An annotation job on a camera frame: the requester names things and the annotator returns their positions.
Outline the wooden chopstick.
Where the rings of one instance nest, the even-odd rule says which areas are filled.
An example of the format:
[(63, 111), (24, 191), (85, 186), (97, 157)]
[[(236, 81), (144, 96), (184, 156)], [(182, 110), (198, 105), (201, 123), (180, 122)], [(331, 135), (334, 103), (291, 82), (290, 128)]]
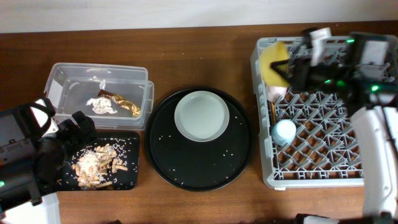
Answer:
[(271, 115), (272, 115), (272, 121), (274, 124), (277, 122), (277, 117), (276, 117), (276, 112), (275, 112), (275, 104), (274, 102), (271, 102)]

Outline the gold snack wrapper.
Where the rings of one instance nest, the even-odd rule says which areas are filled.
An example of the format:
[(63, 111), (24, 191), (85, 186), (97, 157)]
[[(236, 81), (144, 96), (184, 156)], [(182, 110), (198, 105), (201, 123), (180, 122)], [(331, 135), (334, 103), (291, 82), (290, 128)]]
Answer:
[(133, 118), (137, 118), (141, 115), (141, 109), (138, 106), (136, 106), (133, 102), (123, 98), (121, 95), (110, 93), (106, 90), (100, 90), (98, 96), (108, 98), (111, 101), (115, 102), (120, 107), (129, 110)]

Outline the white tissue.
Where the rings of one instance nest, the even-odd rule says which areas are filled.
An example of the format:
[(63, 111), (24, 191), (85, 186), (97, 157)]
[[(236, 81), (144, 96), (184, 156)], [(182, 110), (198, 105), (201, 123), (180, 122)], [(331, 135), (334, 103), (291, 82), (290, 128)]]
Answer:
[(86, 106), (92, 106), (95, 114), (116, 114), (118, 111), (112, 108), (112, 101), (106, 97), (90, 98)]

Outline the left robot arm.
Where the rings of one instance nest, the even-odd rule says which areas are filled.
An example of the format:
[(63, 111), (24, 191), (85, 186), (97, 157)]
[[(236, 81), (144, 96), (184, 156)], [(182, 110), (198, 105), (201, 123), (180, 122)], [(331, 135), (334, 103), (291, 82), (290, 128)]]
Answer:
[(57, 190), (65, 160), (98, 137), (94, 121), (77, 111), (48, 133), (53, 109), (38, 103), (1, 112), (1, 216), (33, 206)]

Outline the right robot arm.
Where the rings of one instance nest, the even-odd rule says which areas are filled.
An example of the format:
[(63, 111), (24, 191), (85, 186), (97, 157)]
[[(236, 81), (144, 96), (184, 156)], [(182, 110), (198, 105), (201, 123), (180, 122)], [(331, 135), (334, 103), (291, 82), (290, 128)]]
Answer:
[(327, 65), (321, 42), (311, 56), (273, 60), (270, 68), (295, 91), (337, 94), (346, 104), (361, 153), (365, 199), (355, 223), (397, 223), (397, 82), (366, 73), (384, 63), (386, 35), (351, 33), (343, 63)]

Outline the pink cup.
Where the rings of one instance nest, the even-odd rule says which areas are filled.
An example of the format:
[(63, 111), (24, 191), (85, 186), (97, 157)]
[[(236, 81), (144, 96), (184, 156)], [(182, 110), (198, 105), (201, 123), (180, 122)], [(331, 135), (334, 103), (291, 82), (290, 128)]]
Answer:
[(266, 85), (266, 98), (270, 102), (276, 102), (280, 96), (285, 96), (287, 87)]

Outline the light grey plate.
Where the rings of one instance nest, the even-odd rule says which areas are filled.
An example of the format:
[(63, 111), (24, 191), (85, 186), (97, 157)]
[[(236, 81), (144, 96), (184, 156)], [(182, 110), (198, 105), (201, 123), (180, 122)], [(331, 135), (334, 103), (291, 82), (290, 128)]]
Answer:
[(174, 121), (179, 132), (187, 139), (208, 142), (226, 131), (229, 109), (225, 100), (216, 93), (193, 91), (177, 103)]

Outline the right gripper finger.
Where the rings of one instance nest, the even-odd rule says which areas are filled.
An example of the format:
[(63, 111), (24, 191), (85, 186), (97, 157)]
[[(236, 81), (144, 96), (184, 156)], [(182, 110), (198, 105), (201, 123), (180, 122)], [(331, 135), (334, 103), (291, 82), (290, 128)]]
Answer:
[(294, 67), (294, 62), (290, 59), (275, 61), (270, 64), (273, 70), (291, 70)]
[(274, 84), (291, 84), (292, 75), (282, 70), (272, 70)]

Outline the blue cup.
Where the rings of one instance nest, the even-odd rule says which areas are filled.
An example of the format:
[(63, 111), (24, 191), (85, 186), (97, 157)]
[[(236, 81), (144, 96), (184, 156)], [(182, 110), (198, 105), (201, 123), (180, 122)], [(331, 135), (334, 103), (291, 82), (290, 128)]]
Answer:
[(282, 119), (278, 121), (271, 130), (271, 137), (274, 143), (278, 146), (290, 144), (295, 139), (296, 126), (289, 119)]

